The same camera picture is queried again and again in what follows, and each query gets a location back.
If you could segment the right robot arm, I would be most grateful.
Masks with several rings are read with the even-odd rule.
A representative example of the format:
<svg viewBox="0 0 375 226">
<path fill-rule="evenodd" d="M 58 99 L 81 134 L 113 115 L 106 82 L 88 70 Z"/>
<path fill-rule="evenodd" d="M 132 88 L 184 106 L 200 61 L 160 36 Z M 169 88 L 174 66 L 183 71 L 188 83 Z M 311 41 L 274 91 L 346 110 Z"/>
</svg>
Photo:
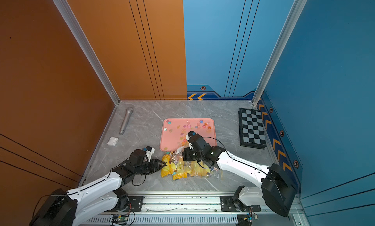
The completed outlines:
<svg viewBox="0 0 375 226">
<path fill-rule="evenodd" d="M 266 205 L 274 213 L 287 217 L 297 193 L 297 187 L 278 164 L 260 165 L 228 152 L 225 147 L 210 146 L 201 135 L 188 132 L 189 147 L 182 152 L 184 161 L 196 161 L 228 171 L 248 180 L 253 187 L 239 186 L 232 196 L 236 210 L 248 211 L 254 205 Z"/>
</svg>

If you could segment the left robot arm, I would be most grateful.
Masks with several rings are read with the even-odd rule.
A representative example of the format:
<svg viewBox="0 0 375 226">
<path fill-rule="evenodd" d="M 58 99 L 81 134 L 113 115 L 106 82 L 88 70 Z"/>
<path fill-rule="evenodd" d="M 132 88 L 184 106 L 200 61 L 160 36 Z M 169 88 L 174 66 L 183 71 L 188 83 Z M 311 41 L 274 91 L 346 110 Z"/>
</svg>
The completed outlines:
<svg viewBox="0 0 375 226">
<path fill-rule="evenodd" d="M 31 226 L 78 226 L 86 220 L 114 209 L 131 212 L 128 193 L 123 186 L 135 176 L 147 176 L 162 170 L 166 163 L 151 156 L 154 149 L 136 149 L 129 158 L 113 167 L 108 174 L 84 186 L 44 196 L 46 201 L 35 209 Z"/>
</svg>

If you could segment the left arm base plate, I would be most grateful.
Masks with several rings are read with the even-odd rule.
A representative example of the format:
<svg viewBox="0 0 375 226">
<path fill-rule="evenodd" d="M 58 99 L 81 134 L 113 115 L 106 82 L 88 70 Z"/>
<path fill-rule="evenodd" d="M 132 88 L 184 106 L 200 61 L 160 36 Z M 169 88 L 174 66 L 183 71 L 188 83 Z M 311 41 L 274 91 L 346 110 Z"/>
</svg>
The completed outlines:
<svg viewBox="0 0 375 226">
<path fill-rule="evenodd" d="M 143 201 L 143 196 L 121 197 L 115 207 L 107 212 L 141 212 Z"/>
</svg>

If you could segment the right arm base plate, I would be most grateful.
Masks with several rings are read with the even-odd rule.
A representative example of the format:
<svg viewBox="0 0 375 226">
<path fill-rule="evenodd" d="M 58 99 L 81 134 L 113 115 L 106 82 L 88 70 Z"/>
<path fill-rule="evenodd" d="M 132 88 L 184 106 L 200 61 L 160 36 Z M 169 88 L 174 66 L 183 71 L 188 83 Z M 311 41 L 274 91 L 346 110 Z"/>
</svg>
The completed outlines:
<svg viewBox="0 0 375 226">
<path fill-rule="evenodd" d="M 251 205 L 251 206 L 246 206 L 244 205 L 241 201 L 239 200 L 234 200 L 233 196 L 229 195 L 224 195 L 220 196 L 220 206 L 221 206 L 221 211 L 222 212 L 260 212 L 261 207 L 260 205 Z"/>
</svg>

